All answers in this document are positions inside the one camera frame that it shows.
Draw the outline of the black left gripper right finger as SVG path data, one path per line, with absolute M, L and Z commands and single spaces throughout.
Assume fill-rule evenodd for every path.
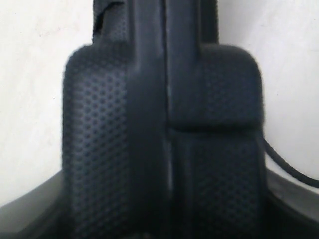
M 318 237 L 318 194 L 268 169 L 262 169 L 259 175 L 259 238 Z

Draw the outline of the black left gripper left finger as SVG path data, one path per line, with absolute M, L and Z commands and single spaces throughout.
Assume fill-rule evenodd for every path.
M 0 208 L 2 239 L 69 239 L 63 171 Z

